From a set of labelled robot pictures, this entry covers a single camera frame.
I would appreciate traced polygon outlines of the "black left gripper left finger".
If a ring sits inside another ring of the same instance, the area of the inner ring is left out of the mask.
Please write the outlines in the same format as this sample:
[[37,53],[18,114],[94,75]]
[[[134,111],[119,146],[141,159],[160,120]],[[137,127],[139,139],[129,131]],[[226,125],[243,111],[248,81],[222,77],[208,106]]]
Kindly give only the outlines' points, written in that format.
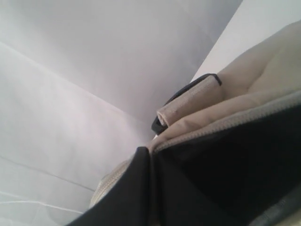
[[129,167],[94,207],[70,226],[148,226],[150,154],[138,147]]

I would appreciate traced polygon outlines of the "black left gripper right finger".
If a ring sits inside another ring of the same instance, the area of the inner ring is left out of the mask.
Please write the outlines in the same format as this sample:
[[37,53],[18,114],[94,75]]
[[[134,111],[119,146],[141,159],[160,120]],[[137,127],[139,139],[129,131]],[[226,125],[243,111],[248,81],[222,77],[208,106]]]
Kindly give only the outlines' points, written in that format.
[[155,154],[163,226],[272,226],[301,208],[301,108]]

